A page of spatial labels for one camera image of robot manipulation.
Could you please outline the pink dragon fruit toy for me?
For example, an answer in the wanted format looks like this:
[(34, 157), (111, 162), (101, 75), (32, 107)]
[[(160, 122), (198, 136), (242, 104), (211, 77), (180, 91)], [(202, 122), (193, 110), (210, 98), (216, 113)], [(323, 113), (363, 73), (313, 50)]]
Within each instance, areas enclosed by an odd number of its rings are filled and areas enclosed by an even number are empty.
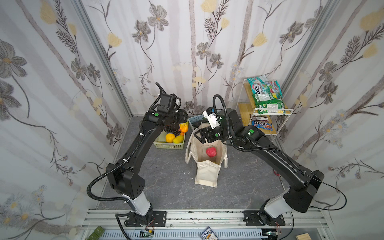
[(209, 158), (214, 158), (217, 155), (217, 149), (215, 147), (210, 147), (206, 149), (206, 154)]

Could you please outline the cream floral tote bag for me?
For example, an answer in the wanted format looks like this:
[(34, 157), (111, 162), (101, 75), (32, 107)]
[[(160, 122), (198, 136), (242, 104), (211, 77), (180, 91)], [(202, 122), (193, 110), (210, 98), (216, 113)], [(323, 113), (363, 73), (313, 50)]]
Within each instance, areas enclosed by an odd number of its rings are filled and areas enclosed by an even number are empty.
[(203, 123), (193, 130), (187, 144), (185, 162), (188, 164), (193, 160), (196, 163), (195, 184), (216, 188), (222, 166), (228, 167), (228, 150), (227, 146), (220, 140), (212, 143), (201, 143), (194, 136), (199, 130), (209, 125)]

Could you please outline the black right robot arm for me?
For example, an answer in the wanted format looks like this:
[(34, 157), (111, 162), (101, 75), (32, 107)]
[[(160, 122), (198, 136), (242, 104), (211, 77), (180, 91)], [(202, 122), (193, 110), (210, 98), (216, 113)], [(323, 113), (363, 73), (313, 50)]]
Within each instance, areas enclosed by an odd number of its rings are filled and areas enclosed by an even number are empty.
[(252, 153), (288, 182), (286, 191), (266, 200), (260, 207), (258, 219), (262, 225), (270, 225), (283, 213), (307, 212), (324, 179), (321, 171), (311, 171), (297, 163), (257, 127), (244, 126), (237, 112), (226, 107), (221, 95), (214, 95), (213, 105), (206, 113), (207, 119), (212, 119), (213, 123), (195, 133), (202, 144), (221, 141), (240, 152)]

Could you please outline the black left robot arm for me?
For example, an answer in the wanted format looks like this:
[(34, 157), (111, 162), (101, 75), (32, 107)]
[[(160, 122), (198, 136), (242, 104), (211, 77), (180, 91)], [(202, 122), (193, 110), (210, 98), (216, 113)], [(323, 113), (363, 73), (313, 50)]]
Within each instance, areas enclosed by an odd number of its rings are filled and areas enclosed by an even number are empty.
[[(153, 207), (147, 200), (144, 188), (146, 181), (139, 175), (143, 161), (156, 138), (167, 126), (187, 122), (188, 114), (181, 109), (181, 99), (175, 94), (167, 94), (162, 86), (159, 96), (139, 123), (139, 132), (127, 152), (114, 164), (108, 164), (106, 172), (92, 180), (87, 187), (87, 195), (99, 202), (123, 201), (131, 207), (127, 214), (130, 220), (141, 226), (153, 221)], [(119, 197), (103, 198), (92, 193), (92, 187), (107, 178)]]

